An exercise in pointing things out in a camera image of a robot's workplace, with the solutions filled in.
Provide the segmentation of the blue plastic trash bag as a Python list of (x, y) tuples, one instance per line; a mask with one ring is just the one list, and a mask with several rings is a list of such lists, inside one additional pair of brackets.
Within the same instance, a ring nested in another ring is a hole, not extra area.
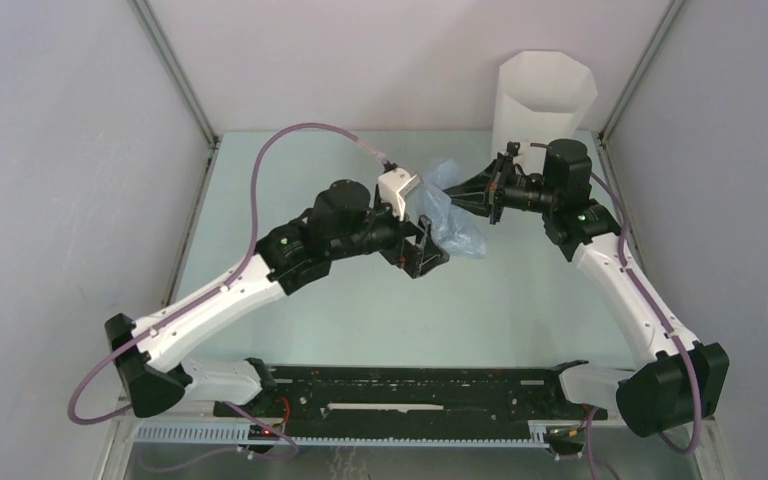
[(471, 214), (456, 206), (444, 192), (465, 177), (452, 159), (440, 159), (422, 175), (416, 199), (417, 213), (431, 221), (434, 242), (450, 256), (482, 259), (487, 253), (487, 239)]

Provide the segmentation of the white trash bin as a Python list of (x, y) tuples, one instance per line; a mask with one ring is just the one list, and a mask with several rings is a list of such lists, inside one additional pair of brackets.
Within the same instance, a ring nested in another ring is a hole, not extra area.
[(570, 138), (597, 97), (590, 68), (558, 51), (526, 50), (498, 70), (491, 154), (518, 142), (515, 163), (540, 173), (544, 147)]

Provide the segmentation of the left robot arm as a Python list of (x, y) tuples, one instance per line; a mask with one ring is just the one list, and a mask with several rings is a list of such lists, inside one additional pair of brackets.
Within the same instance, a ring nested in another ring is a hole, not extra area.
[(431, 222), (397, 216), (390, 203), (353, 180), (338, 180), (312, 207), (258, 240), (253, 255), (184, 300), (132, 320), (105, 323), (115, 367), (138, 418), (182, 401), (229, 402), (252, 416), (276, 403), (275, 383), (260, 359), (223, 363), (193, 351), (242, 316), (326, 277), (336, 260), (379, 253), (411, 278), (446, 263)]

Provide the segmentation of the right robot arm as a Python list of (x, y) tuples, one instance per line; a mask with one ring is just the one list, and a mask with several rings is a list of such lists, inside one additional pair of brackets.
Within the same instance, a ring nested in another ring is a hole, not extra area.
[(545, 411), (566, 418), (581, 404), (616, 412), (640, 437), (713, 416), (730, 359), (670, 310), (630, 255), (611, 209), (592, 196), (593, 162), (574, 139), (543, 145), (539, 173), (517, 166), (520, 145), (474, 177), (446, 188), (452, 203), (497, 223), (509, 209), (540, 214), (548, 239), (602, 295), (634, 360), (631, 371), (589, 363), (564, 369), (541, 392)]

